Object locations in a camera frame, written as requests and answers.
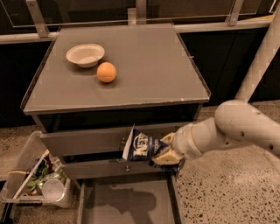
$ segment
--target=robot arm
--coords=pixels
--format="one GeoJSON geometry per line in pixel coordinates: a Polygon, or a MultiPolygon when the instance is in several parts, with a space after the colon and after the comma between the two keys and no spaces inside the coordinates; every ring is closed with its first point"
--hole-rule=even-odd
{"type": "Polygon", "coordinates": [[[162,139],[186,159],[212,150],[257,144],[280,156],[280,124],[243,101],[226,101],[214,117],[190,123],[162,139]]]}

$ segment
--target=cabinet top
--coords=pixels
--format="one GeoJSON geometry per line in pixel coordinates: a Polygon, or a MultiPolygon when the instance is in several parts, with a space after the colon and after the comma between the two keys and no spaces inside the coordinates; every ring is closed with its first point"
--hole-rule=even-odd
{"type": "Polygon", "coordinates": [[[209,91],[171,24],[63,28],[24,107],[27,115],[207,102],[209,91]],[[66,59],[80,44],[105,49],[116,79],[66,59]]]}

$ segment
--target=terrazzo floor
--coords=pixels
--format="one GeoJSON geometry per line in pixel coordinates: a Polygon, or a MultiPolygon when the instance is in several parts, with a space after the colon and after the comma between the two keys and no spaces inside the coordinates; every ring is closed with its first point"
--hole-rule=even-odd
{"type": "MultiPolygon", "coordinates": [[[[280,123],[280,101],[255,102],[280,123]]],[[[198,120],[214,114],[202,108],[198,120]]],[[[0,181],[27,137],[37,126],[0,129],[0,181]]],[[[210,151],[185,163],[178,175],[178,194],[185,223],[280,223],[280,160],[255,145],[210,151]]],[[[69,209],[56,206],[14,206],[14,223],[76,223],[78,192],[69,209]]]]}

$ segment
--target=drawer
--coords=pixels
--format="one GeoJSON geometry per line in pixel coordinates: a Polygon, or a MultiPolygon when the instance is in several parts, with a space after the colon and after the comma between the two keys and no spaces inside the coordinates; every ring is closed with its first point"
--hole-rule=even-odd
{"type": "Polygon", "coordinates": [[[63,164],[61,167],[70,179],[128,176],[131,174],[163,171],[160,168],[149,166],[143,161],[127,162],[124,159],[63,164]]]}
{"type": "MultiPolygon", "coordinates": [[[[165,89],[158,84],[157,88],[165,89]]],[[[156,102],[157,106],[152,106],[149,102],[149,106],[135,104],[133,106],[119,105],[119,108],[116,109],[93,111],[87,111],[86,107],[81,108],[81,111],[75,111],[74,109],[73,112],[70,112],[72,111],[71,109],[66,109],[66,111],[55,109],[50,112],[51,114],[40,114],[38,111],[35,114],[38,115],[41,125],[48,133],[71,130],[111,129],[129,127],[134,123],[137,125],[147,125],[191,122],[195,120],[202,101],[197,99],[192,104],[181,104],[183,102],[180,102],[178,105],[174,105],[173,103],[176,104],[176,102],[166,99],[166,102],[163,102],[160,106],[158,105],[161,104],[159,102],[156,102]]]]}
{"type": "Polygon", "coordinates": [[[181,224],[175,178],[169,173],[83,180],[78,223],[181,224]]]}
{"type": "MultiPolygon", "coordinates": [[[[162,138],[185,122],[136,126],[147,135],[162,138]]],[[[90,129],[42,134],[41,140],[56,157],[121,151],[132,127],[90,129]]]]}

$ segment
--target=clear plastic container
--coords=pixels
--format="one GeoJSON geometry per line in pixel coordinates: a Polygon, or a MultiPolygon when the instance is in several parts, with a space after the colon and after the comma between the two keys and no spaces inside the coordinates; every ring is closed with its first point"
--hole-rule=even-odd
{"type": "MultiPolygon", "coordinates": [[[[40,131],[34,131],[28,138],[15,163],[13,170],[29,171],[36,158],[40,158],[46,151],[46,146],[40,140],[40,131]]],[[[11,173],[3,186],[0,194],[0,200],[4,203],[16,204],[42,204],[53,205],[68,208],[71,205],[72,188],[71,180],[68,178],[64,184],[63,197],[59,199],[46,199],[43,195],[29,196],[23,192],[14,199],[20,186],[25,181],[25,175],[19,173],[11,173]]]]}

